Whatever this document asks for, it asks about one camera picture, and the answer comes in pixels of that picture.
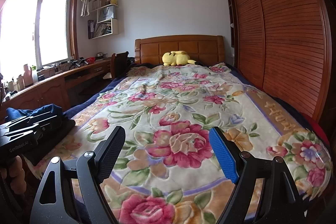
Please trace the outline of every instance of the hand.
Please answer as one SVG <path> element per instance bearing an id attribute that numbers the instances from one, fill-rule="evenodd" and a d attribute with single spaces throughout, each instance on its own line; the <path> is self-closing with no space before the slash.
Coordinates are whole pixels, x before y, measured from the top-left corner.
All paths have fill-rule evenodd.
<path id="1" fill-rule="evenodd" d="M 15 194 L 23 194 L 26 191 L 25 172 L 22 168 L 22 160 L 19 156 L 15 157 L 15 161 L 8 169 L 9 175 L 13 178 L 10 187 Z M 0 168 L 0 173 L 3 179 L 7 177 L 7 170 Z"/>

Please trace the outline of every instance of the floral blanket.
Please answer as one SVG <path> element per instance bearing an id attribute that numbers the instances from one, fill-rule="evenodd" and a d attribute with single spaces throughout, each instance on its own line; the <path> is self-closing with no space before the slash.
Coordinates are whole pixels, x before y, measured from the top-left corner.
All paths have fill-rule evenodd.
<path id="1" fill-rule="evenodd" d="M 133 68 L 74 119 L 71 133 L 30 168 L 41 178 L 52 157 L 77 158 L 122 126 L 125 145 L 101 184 L 121 224 L 216 223 L 234 185 L 209 143 L 213 126 L 255 157 L 283 157 L 303 199 L 321 195 L 332 172 L 318 137 L 224 63 Z M 255 214 L 261 186 L 257 180 L 247 218 Z M 74 190 L 81 200 L 78 182 Z"/>

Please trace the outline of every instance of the cabinet door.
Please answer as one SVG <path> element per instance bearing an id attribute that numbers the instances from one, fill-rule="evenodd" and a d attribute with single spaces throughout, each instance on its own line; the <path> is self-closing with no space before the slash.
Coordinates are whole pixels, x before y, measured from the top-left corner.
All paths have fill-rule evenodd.
<path id="1" fill-rule="evenodd" d="M 64 79 L 50 81 L 38 88 L 42 105 L 55 104 L 63 111 L 70 108 L 67 90 Z"/>
<path id="2" fill-rule="evenodd" d="M 319 0 L 261 2 L 265 24 L 263 89 L 316 119 L 328 73 L 323 5 Z"/>
<path id="3" fill-rule="evenodd" d="M 238 68 L 248 81 L 263 86 L 264 32 L 260 0 L 235 0 Z"/>
<path id="4" fill-rule="evenodd" d="M 35 110 L 40 107 L 41 101 L 36 90 L 29 92 L 25 95 L 18 95 L 19 98 L 13 98 L 13 102 L 10 102 L 8 107 L 15 109 L 30 109 Z"/>

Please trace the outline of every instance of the wooden desk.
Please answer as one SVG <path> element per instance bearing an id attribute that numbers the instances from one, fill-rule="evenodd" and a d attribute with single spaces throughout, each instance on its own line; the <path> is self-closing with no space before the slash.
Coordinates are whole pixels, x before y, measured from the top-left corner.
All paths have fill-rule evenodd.
<path id="1" fill-rule="evenodd" d="M 107 72 L 110 72 L 110 60 L 95 62 L 39 81 L 2 103 L 0 123 L 3 122 L 8 107 L 33 110 L 44 105 L 55 104 L 66 111 L 70 108 L 68 89 Z"/>

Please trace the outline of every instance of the wooden headboard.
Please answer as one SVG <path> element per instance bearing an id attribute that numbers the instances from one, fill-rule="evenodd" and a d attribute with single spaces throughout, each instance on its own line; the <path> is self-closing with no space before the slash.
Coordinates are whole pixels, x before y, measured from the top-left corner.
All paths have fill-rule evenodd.
<path id="1" fill-rule="evenodd" d="M 225 61 L 224 41 L 221 35 L 167 35 L 135 41 L 135 62 L 163 64 L 166 52 L 186 51 L 192 60 L 213 66 Z"/>

